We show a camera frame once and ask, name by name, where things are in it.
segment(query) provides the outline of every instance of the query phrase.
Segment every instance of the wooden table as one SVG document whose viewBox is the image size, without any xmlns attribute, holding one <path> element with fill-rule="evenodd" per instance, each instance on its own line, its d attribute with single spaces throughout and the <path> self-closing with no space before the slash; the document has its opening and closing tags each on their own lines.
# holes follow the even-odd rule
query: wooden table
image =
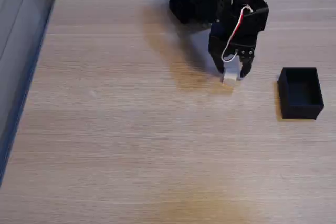
<svg viewBox="0 0 336 224">
<path fill-rule="evenodd" d="M 56 0 L 0 190 L 0 223 L 334 223 L 336 0 L 267 0 L 252 72 L 219 81 L 168 0 Z M 282 120 L 282 67 L 325 108 Z"/>
</svg>

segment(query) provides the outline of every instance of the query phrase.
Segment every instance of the gray wall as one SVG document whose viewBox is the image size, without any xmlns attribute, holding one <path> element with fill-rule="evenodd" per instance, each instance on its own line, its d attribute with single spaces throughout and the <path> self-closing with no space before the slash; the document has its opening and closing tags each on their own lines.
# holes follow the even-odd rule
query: gray wall
<svg viewBox="0 0 336 224">
<path fill-rule="evenodd" d="M 0 182 L 53 0 L 0 0 Z"/>
</svg>

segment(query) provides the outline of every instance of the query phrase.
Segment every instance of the table surface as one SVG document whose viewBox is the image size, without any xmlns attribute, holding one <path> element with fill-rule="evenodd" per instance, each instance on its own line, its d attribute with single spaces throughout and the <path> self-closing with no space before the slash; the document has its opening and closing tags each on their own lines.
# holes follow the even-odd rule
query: table surface
<svg viewBox="0 0 336 224">
<path fill-rule="evenodd" d="M 230 88 L 168 0 L 56 0 L 0 223 L 334 222 L 336 0 L 267 2 Z M 316 121 L 281 119 L 282 67 L 317 67 Z"/>
</svg>

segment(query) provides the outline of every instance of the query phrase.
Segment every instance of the black container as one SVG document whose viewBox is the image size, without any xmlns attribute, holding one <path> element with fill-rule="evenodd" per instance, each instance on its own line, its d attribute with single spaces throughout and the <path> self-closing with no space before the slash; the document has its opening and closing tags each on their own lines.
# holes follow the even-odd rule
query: black container
<svg viewBox="0 0 336 224">
<path fill-rule="evenodd" d="M 316 68 L 283 68 L 278 88 L 284 119 L 316 119 L 324 107 Z"/>
</svg>

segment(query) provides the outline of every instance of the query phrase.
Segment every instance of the cable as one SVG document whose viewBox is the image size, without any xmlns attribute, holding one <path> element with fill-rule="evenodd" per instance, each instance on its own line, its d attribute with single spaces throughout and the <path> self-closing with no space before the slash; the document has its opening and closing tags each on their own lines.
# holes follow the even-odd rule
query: cable
<svg viewBox="0 0 336 224">
<path fill-rule="evenodd" d="M 238 31 L 238 28 L 240 27 L 240 25 L 241 25 L 241 23 L 242 23 L 243 15 L 244 15 L 244 10 L 245 10 L 245 9 L 249 9 L 250 12 L 253 12 L 252 8 L 251 8 L 249 5 L 245 5 L 245 6 L 241 9 L 241 11 L 240 11 L 240 16 L 239 16 L 237 25 L 236 25 L 235 29 L 233 30 L 232 34 L 230 35 L 229 40 L 227 41 L 226 46 L 225 46 L 225 48 L 224 48 L 224 50 L 223 50 L 223 52 L 222 52 L 221 59 L 222 59 L 223 62 L 231 62 L 231 61 L 233 61 L 234 58 L 235 58 L 235 57 L 237 56 L 237 54 L 238 54 L 238 53 L 236 53 L 236 54 L 233 55 L 233 57 L 232 57 L 231 59 L 229 59 L 229 60 L 225 60 L 225 59 L 224 59 L 224 53 L 225 53 L 225 51 L 227 50 L 227 48 L 228 48 L 228 46 L 229 46 L 229 44 L 230 44 L 230 42 L 231 42 L 233 36 L 235 36 L 236 32 Z"/>
</svg>

